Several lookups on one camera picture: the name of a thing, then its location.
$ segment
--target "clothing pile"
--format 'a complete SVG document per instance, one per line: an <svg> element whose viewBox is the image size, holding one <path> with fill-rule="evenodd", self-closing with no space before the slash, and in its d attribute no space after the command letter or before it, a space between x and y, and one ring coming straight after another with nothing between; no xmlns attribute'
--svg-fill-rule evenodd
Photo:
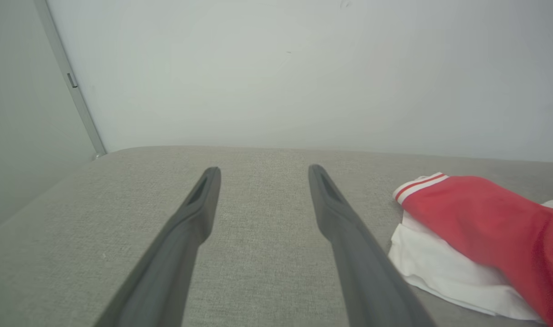
<svg viewBox="0 0 553 327"><path fill-rule="evenodd" d="M553 201L436 173L399 186L389 258L405 281L490 315L553 327Z"/></svg>

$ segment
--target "gray couch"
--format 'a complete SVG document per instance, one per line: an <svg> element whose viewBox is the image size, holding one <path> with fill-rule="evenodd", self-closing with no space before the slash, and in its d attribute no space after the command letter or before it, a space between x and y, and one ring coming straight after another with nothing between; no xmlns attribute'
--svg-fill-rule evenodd
<svg viewBox="0 0 553 327"><path fill-rule="evenodd" d="M538 203L553 163L213 147L106 155L0 226L0 326L92 326L208 166L222 170L212 235L200 247L184 327L347 326L307 168L324 166L389 250L401 220L391 192L421 175L488 178ZM414 288L439 326L536 326L473 312Z"/></svg>

